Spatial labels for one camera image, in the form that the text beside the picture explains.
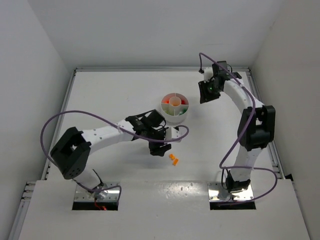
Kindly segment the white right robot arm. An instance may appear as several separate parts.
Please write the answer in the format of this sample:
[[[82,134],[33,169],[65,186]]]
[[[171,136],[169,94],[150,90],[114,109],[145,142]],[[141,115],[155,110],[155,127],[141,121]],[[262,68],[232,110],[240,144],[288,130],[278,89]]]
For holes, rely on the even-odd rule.
[[[241,113],[237,138],[231,146],[234,149],[239,145],[234,165],[224,167],[221,163],[219,167],[227,173],[224,186],[229,193],[246,190],[259,154],[274,140],[276,110],[258,100],[237,72],[229,72],[226,61],[200,67],[199,72],[203,75],[198,83],[201,104],[217,100],[224,93]]]

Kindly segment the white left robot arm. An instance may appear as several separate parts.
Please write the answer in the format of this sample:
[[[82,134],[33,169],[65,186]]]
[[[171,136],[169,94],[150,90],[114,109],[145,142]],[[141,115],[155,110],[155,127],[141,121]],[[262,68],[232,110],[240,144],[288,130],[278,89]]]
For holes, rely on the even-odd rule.
[[[88,192],[95,193],[103,182],[94,170],[86,167],[89,155],[142,137],[149,139],[150,154],[162,157],[171,149],[167,141],[180,135],[177,128],[162,126],[164,122],[165,118],[154,109],[105,127],[90,130],[71,127],[52,148],[50,156],[66,180],[72,179]]]

